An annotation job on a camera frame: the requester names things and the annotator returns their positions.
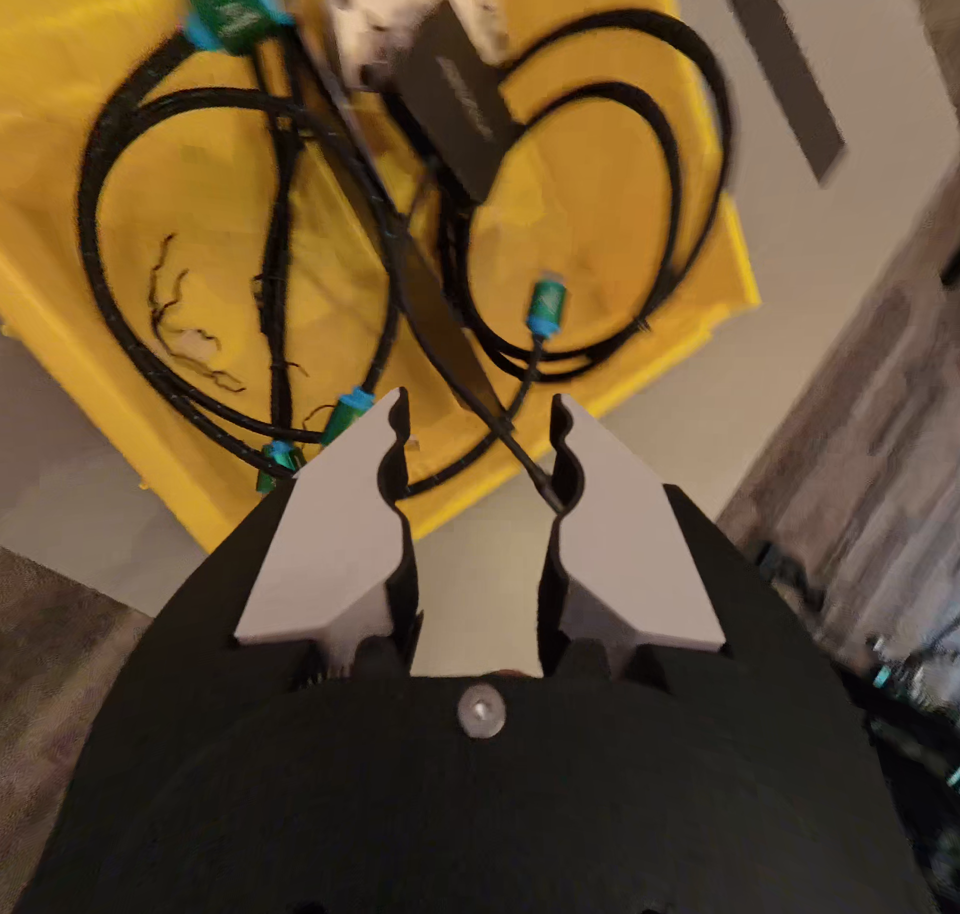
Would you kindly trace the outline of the yellow plastic bin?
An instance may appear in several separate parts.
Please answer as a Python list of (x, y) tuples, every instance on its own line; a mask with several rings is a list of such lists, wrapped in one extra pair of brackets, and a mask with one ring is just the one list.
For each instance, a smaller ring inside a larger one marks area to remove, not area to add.
[[(2, 320), (206, 551), (402, 387), (414, 536), (760, 304), (736, 126), (674, 0), (502, 0), (521, 128), (460, 205), (320, 0), (2, 0)], [(167, 358), (202, 328), (230, 394)]]

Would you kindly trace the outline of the black hdmi switch box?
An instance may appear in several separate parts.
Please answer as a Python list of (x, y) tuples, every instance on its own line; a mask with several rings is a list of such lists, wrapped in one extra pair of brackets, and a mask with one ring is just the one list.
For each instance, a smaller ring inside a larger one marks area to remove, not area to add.
[(488, 199), (521, 126), (449, 0), (439, 0), (390, 61), (381, 93), (390, 117), (460, 206)]

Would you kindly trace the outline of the white adapter box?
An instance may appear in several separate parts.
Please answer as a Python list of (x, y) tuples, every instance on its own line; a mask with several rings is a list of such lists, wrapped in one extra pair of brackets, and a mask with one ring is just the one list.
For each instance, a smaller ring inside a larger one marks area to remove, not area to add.
[[(412, 41), (426, 15), (444, 0), (319, 0), (324, 49), (348, 93), (371, 92), (394, 54)], [(509, 33), (502, 0), (445, 0), (488, 64), (502, 62)]]

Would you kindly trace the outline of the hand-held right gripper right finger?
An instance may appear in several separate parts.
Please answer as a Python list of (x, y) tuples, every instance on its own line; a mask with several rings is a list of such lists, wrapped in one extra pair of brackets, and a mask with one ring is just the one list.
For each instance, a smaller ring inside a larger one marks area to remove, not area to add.
[(554, 675), (576, 642), (612, 675), (646, 647), (716, 654), (726, 635), (666, 486), (566, 393), (551, 403), (558, 500), (537, 591), (537, 656)]

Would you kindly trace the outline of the thin dark twist tie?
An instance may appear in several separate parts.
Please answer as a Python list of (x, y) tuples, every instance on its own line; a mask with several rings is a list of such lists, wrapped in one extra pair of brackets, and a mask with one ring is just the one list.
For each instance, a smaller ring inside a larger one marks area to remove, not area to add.
[(184, 302), (184, 285), (189, 275), (187, 268), (177, 272), (171, 281), (168, 296), (162, 296), (162, 272), (176, 237), (175, 232), (170, 232), (162, 238), (157, 259), (149, 272), (147, 304), (152, 338), (164, 355), (180, 367), (213, 383), (224, 392), (242, 394), (247, 390), (243, 381), (229, 371), (210, 364), (211, 356), (222, 351), (220, 339), (201, 327), (181, 327), (170, 321), (170, 317)]

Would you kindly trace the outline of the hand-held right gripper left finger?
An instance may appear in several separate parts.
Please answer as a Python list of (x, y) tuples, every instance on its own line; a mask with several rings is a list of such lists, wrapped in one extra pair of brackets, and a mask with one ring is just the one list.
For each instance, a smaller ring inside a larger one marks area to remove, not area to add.
[(405, 390), (385, 394), (295, 476), (236, 625), (244, 647), (308, 644), (323, 675), (409, 675), (422, 630)]

